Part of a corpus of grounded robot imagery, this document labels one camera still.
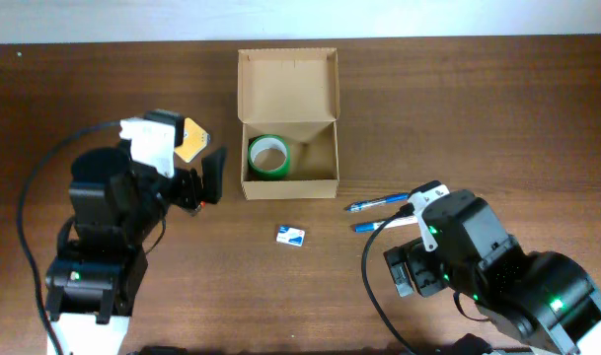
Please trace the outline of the blue white staples box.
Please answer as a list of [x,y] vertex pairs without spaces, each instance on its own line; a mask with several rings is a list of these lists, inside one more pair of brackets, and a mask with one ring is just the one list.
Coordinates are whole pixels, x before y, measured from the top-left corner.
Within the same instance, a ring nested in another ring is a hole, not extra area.
[[281,225],[276,234],[276,241],[281,244],[302,247],[306,232],[301,229]]

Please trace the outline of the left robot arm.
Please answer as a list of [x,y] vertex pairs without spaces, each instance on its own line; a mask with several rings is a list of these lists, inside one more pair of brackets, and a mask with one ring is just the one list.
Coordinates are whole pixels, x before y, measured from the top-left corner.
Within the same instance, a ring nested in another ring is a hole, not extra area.
[[57,235],[45,277],[48,353],[117,353],[148,267],[144,241],[165,226],[171,207],[195,215],[219,202],[226,148],[205,156],[199,170],[174,164],[193,139],[190,123],[162,109],[118,120],[116,145],[73,162],[74,214]]

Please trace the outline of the yellow sticky note pad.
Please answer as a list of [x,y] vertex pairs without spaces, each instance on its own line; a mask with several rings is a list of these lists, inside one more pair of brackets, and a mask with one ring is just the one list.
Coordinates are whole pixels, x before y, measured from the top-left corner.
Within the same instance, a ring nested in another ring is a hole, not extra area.
[[174,149],[185,163],[190,163],[210,142],[210,134],[194,120],[187,117],[184,122],[182,144]]

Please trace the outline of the green tape roll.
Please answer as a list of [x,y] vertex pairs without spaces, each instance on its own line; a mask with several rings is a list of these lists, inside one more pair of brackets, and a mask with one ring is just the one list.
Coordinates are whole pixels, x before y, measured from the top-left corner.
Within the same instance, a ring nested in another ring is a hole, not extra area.
[[281,180],[290,171],[290,149],[280,136],[262,135],[250,144],[248,163],[257,179]]

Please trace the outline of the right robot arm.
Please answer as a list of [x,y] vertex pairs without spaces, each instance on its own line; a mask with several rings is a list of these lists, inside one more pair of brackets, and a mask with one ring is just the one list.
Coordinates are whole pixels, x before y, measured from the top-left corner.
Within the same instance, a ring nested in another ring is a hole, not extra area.
[[535,352],[601,354],[601,290],[571,258],[526,253],[489,204],[433,183],[408,199],[418,239],[384,256],[401,296],[452,289]]

